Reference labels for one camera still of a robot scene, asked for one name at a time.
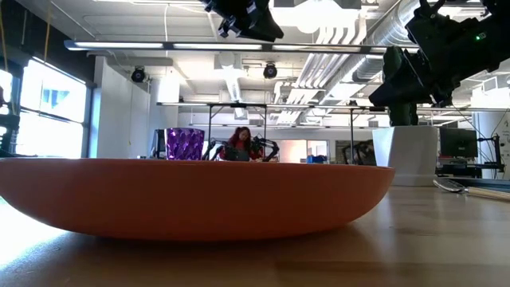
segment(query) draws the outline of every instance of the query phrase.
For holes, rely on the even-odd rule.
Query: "purple glass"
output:
[[[200,160],[206,132],[195,128],[167,128],[168,160]]]

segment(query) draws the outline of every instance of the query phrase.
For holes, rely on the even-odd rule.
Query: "white pot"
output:
[[[380,128],[374,130],[372,136],[377,165],[395,169],[392,185],[433,186],[437,166],[437,128]]]

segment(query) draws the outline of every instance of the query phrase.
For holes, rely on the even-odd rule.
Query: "orange bowl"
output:
[[[0,195],[63,230],[221,241],[330,230],[385,195],[394,170],[322,164],[1,159]]]

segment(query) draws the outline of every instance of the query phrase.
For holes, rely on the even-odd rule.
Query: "woman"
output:
[[[261,157],[260,152],[252,150],[252,134],[247,127],[236,128],[229,139],[228,147],[224,147],[220,158],[230,161],[250,161]]]

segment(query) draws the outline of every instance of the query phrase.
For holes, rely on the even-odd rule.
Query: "table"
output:
[[[392,188],[344,228],[263,242],[95,238],[0,206],[0,286],[510,284],[510,203],[435,188]]]

